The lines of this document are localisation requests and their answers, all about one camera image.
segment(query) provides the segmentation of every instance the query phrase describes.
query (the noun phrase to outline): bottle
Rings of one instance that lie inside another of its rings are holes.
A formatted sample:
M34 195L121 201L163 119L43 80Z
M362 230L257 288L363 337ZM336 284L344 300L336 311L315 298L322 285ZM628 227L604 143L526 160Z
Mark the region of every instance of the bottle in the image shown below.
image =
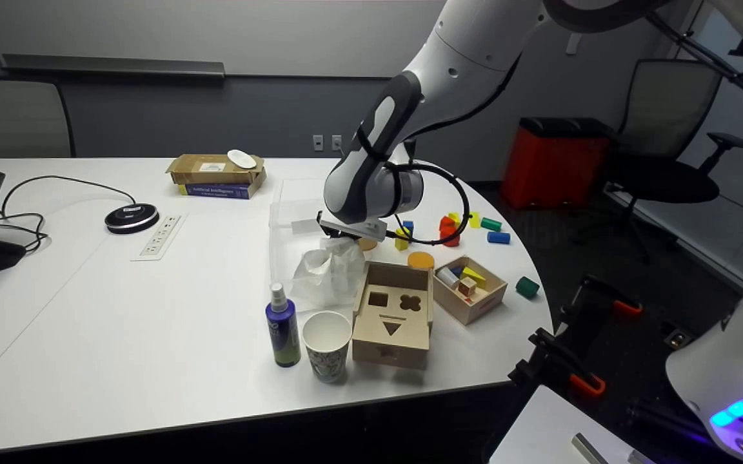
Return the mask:
M282 284L272 285L265 320L269 320L275 366L294 366L300 361L296 310L294 310L294 300L286 298L286 290Z

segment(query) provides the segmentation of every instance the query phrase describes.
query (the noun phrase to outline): chair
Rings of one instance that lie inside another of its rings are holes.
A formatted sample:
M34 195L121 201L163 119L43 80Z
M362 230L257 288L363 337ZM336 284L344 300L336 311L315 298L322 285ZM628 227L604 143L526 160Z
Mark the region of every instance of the chair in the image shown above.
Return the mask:
M720 87L720 75L700 61L642 59L634 63L628 112L615 137L612 154L602 169L602 179L612 190L629 194L629 204L615 221L638 242L642 259L648 246L634 224L638 201L701 204L720 195L709 177L713 168L743 138L726 132L706 132L714 152L700 164L684 164L679 156L700 132Z
M73 137L55 83L0 80L0 156L69 156Z

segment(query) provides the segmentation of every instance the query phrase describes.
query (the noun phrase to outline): table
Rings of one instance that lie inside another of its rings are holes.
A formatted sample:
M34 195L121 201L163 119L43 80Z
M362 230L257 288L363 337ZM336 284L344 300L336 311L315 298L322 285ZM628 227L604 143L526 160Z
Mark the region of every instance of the table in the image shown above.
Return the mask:
M336 160L265 160L269 179L251 201L177 195L167 163L0 160L2 190L29 175L81 175L180 217L165 254L139 262L154 230L109 233L103 227L121 195L55 179L12 195L7 210L47 214L52 242L0 273L0 449L496 384L532 355L526 337L552 326L544 290L526 300L508 288L502 307L470 326L439 310L426 371L352 364L348 384L328 387L308 357L279 369L263 320L272 210L294 188L317 199ZM417 233L456 208L442 179L426 177L426 188L426 206L410 214ZM481 194L466 194L475 210L497 217ZM539 280L515 233L496 246L472 230L460 249L434 246L439 262L460 252L508 284ZM383 242L374 259L404 257Z
M546 387L536 387L490 462L585 462L572 445L575 432L585 435L610 464L629 462L631 445Z

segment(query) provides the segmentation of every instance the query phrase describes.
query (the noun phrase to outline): paper cup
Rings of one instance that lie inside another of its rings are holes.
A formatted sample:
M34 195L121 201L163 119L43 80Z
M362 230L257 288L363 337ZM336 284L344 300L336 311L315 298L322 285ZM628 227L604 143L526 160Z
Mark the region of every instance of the paper cup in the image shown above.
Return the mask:
M303 326L315 375L328 384L346 380L352 324L337 313L312 313Z

